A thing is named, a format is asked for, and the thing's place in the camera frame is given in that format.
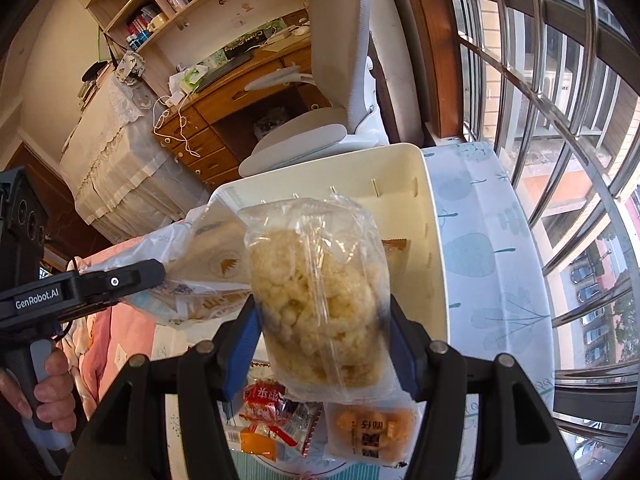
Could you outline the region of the person left hand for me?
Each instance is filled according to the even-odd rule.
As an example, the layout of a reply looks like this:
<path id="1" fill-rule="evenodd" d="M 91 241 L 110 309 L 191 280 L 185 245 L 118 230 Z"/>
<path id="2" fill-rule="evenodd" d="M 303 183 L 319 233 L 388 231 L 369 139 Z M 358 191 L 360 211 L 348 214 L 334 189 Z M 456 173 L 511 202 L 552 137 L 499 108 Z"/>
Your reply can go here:
<path id="1" fill-rule="evenodd" d="M 55 348 L 44 363 L 48 376 L 35 386 L 34 396 L 40 402 L 37 416 L 51 424 L 62 434 L 70 434 L 76 428 L 74 381 L 68 371 L 68 362 L 62 350 Z M 31 418 L 32 408 L 16 380 L 1 370 L 1 394 L 17 413 Z"/>

